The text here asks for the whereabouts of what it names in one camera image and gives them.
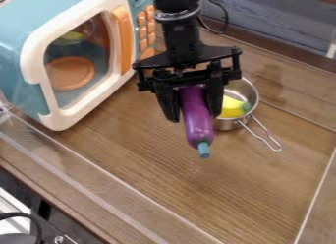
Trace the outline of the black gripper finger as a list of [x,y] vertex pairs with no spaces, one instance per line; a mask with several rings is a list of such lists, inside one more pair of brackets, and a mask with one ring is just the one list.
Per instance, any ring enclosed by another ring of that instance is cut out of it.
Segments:
[[209,78],[206,80],[206,103],[209,108],[209,115],[212,118],[214,118],[220,114],[222,96],[222,77],[220,61],[212,61],[208,65],[208,69]]
[[177,123],[180,121],[180,106],[177,91],[170,85],[172,74],[160,69],[153,72],[153,89],[165,118]]

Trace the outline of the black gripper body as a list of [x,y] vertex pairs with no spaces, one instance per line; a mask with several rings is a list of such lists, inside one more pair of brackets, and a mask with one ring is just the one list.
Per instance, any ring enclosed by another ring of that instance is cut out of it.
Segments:
[[141,92],[158,92],[158,85],[168,88],[209,82],[225,85],[241,77],[241,49],[204,44],[197,16],[197,10],[154,16],[162,28],[165,50],[132,64]]

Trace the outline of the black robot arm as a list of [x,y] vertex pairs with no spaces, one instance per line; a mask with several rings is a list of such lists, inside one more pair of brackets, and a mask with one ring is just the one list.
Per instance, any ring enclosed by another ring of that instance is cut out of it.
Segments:
[[165,118],[177,122],[181,106],[177,89],[204,85],[206,108],[214,118],[221,110],[224,86],[241,78],[241,49],[209,46],[201,42],[200,0],[153,0],[153,4],[165,51],[132,64],[137,73],[137,90],[156,95]]

